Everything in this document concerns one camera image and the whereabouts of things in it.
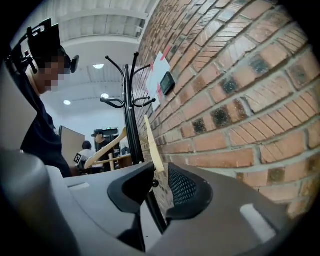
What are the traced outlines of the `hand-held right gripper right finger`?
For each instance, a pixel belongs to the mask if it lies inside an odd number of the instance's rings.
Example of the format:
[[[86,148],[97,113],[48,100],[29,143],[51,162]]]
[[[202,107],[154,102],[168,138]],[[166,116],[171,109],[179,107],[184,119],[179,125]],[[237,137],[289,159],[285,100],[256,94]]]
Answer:
[[[200,179],[195,195],[175,205],[179,217],[150,249],[151,256],[268,256],[290,223],[283,206],[235,178],[183,164],[168,169]]]

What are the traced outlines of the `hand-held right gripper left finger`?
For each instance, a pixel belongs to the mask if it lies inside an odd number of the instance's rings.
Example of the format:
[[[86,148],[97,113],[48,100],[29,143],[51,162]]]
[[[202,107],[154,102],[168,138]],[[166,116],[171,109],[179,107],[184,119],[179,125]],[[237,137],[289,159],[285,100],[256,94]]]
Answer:
[[[99,228],[144,252],[141,206],[152,188],[154,171],[152,163],[141,163],[64,181],[81,210]]]

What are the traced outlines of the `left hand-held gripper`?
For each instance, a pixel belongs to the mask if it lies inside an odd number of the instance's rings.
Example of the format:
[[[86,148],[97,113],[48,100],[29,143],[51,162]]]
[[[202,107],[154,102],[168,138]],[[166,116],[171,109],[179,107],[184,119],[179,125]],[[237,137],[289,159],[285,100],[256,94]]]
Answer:
[[[74,157],[74,163],[79,169],[85,168],[85,163],[87,161],[87,157],[85,155],[82,155],[80,153],[77,153]]]

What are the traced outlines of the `light wooden hanger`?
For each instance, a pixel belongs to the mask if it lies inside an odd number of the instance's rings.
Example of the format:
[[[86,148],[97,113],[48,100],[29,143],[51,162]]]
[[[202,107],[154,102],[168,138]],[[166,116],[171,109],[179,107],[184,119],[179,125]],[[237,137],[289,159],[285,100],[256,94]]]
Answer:
[[[101,150],[96,152],[93,157],[90,157],[87,159],[84,165],[84,169],[91,168],[92,166],[99,165],[99,164],[104,164],[104,163],[109,163],[109,162],[114,162],[115,158],[110,158],[109,160],[104,160],[104,161],[99,161],[99,158],[103,156],[107,151],[112,149],[116,144],[118,144],[121,140],[123,140],[125,137],[127,137],[127,128],[124,127],[121,134],[111,141],[107,146],[103,147]]]
[[[140,137],[139,140],[140,140],[140,142],[142,142],[144,144],[148,144],[154,167],[158,173],[162,173],[165,171],[165,168],[164,168],[162,159],[160,157],[158,147],[155,142],[155,138],[153,136],[153,132],[151,129],[149,119],[146,114],[144,115],[144,121],[145,121],[146,131],[147,131],[147,139]]]

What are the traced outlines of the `black coat rack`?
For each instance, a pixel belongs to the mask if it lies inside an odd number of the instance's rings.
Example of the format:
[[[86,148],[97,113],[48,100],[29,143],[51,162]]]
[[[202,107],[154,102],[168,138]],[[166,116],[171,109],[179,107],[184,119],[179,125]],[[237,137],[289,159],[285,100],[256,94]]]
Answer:
[[[149,68],[151,65],[148,64],[138,70],[135,70],[136,62],[139,56],[138,52],[135,52],[132,62],[131,68],[129,65],[126,64],[124,70],[122,70],[109,56],[105,58],[111,62],[121,73],[122,76],[122,87],[123,87],[123,100],[117,98],[104,98],[101,97],[100,101],[103,103],[108,104],[109,106],[121,109],[124,108],[124,117],[125,117],[125,125],[127,131],[127,138],[131,152],[131,158],[133,160],[133,164],[138,164],[139,162],[144,162],[143,152],[141,148],[137,122],[135,117],[135,107],[142,108],[145,107],[156,100],[154,98],[147,97],[140,97],[134,98],[133,95],[133,78],[134,75],[138,72]],[[153,191],[148,192],[146,196],[146,205],[149,209],[149,212],[161,234],[163,234],[167,229],[167,224],[165,219],[161,213],[160,207],[155,197],[155,193]]]

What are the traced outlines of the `brown partition panel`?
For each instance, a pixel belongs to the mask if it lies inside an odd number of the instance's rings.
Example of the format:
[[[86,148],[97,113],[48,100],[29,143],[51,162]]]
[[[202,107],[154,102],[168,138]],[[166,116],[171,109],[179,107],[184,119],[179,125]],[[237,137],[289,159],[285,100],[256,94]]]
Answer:
[[[69,166],[75,166],[74,159],[78,152],[82,151],[85,136],[64,126],[59,127],[59,135],[62,144],[62,156]]]

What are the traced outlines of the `brown wooden cabinet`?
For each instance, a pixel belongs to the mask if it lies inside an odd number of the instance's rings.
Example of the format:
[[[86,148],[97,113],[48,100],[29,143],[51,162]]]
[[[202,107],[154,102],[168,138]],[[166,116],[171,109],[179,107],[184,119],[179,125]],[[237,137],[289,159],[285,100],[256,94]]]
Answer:
[[[130,154],[120,155],[114,159],[114,168],[116,170],[130,167],[133,165],[132,157]]]

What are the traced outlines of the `person's black shirt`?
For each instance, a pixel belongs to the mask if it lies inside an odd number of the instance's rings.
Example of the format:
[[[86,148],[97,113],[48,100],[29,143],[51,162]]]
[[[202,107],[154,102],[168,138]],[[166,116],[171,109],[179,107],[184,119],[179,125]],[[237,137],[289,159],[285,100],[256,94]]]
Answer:
[[[12,76],[20,92],[36,111],[36,117],[20,149],[38,157],[46,166],[58,168],[63,178],[71,177],[72,172],[62,155],[62,142],[57,134],[53,118],[47,113],[40,95],[35,90],[32,69],[28,67],[25,72],[13,73]]]

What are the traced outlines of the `white paper with red tape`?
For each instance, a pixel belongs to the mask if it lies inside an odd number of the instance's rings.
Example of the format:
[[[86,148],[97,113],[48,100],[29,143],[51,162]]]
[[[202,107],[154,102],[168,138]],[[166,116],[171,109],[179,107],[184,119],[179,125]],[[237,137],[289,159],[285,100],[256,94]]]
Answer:
[[[152,99],[155,98],[155,102],[151,104],[154,112],[160,107],[161,101],[164,98],[160,84],[165,74],[171,69],[166,59],[170,50],[171,46],[167,46],[164,52],[160,51],[158,53],[154,63],[150,66],[150,73],[146,80],[147,94]]]

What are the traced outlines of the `black body-worn monitor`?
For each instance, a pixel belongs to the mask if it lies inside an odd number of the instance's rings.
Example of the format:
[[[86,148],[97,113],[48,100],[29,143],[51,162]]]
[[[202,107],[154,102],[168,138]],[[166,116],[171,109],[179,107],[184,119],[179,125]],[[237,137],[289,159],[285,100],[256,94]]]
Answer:
[[[50,18],[42,21],[34,28],[28,27],[26,36],[33,56],[42,56],[61,47],[59,24],[52,25]]]

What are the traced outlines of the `small wall display device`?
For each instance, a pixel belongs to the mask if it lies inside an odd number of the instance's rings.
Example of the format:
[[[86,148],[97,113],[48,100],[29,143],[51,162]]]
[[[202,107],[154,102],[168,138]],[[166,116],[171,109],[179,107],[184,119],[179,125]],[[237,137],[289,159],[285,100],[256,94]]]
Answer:
[[[172,74],[167,71],[160,82],[160,89],[162,94],[166,96],[176,85],[176,82]]]

